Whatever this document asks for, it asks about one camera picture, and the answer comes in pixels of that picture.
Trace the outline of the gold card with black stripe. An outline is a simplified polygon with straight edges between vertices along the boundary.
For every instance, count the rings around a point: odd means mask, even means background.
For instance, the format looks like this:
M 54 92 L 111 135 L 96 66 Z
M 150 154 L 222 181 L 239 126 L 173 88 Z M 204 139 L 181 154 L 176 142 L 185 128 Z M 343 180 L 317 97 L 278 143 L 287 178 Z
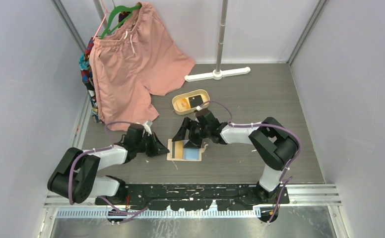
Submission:
M 171 159 L 180 160 L 184 156 L 184 141 L 171 142 Z

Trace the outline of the beige leather card holder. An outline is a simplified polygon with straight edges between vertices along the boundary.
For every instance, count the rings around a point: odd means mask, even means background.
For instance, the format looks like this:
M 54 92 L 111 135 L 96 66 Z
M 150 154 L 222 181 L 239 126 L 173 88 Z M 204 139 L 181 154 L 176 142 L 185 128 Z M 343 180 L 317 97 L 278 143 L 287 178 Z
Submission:
M 188 142 L 188 140 L 183 140 L 184 145 Z M 183 159 L 176 160 L 171 159 L 171 139 L 168 139 L 168 146 L 169 153 L 167 154 L 167 161 L 188 161 L 188 162 L 195 162 L 195 161 L 201 161 L 202 160 L 202 154 L 206 151 L 206 148 L 208 146 L 207 143 L 203 143 L 201 148 L 184 148 L 184 156 Z

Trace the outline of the gold credit card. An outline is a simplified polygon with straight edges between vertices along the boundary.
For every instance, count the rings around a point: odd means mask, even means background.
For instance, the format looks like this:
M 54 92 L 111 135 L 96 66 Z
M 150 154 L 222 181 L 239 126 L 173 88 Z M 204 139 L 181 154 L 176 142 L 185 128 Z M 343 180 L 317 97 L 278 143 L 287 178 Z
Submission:
M 174 109 L 179 114 L 183 114 L 183 113 L 188 114 L 189 110 L 191 109 L 188 99 L 183 98 L 183 99 L 176 100 L 174 102 Z

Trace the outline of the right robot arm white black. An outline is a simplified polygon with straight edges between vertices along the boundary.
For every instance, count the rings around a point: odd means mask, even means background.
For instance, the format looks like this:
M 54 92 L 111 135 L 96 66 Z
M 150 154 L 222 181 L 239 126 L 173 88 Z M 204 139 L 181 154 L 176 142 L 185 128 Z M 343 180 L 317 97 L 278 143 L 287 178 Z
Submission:
M 220 122 L 207 108 L 196 111 L 195 119 L 185 117 L 172 141 L 182 141 L 185 138 L 188 139 L 185 144 L 188 148 L 200 147 L 204 139 L 222 145 L 254 146 L 265 163 L 257 183 L 258 199 L 265 204 L 271 203 L 277 197 L 277 189 L 285 171 L 301 149 L 297 136 L 273 117 L 249 124 Z

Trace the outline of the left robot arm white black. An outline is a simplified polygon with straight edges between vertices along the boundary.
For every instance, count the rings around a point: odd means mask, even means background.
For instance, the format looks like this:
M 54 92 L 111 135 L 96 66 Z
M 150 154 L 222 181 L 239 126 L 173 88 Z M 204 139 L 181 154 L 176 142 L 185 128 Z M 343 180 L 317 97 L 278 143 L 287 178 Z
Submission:
M 50 176 L 47 189 L 69 200 L 71 205 L 95 197 L 99 202 L 120 205 L 126 202 L 126 182 L 113 176 L 99 177 L 99 170 L 122 165 L 133 160 L 138 153 L 148 157 L 166 155 L 169 149 L 157 138 L 148 122 L 129 123 L 119 142 L 108 147 L 81 150 L 67 149 Z

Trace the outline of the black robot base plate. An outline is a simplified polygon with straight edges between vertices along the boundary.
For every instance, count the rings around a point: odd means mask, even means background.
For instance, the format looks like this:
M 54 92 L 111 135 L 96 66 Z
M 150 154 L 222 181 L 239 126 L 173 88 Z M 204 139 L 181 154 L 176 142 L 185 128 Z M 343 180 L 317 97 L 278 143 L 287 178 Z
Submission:
M 150 211 L 168 208 L 179 211 L 205 211 L 212 203 L 218 211 L 251 210 L 257 205 L 269 207 L 290 202 L 287 189 L 278 187 L 266 196 L 255 184 L 127 184 L 115 196 L 96 198 L 96 205 L 129 206 L 131 210 L 147 207 Z

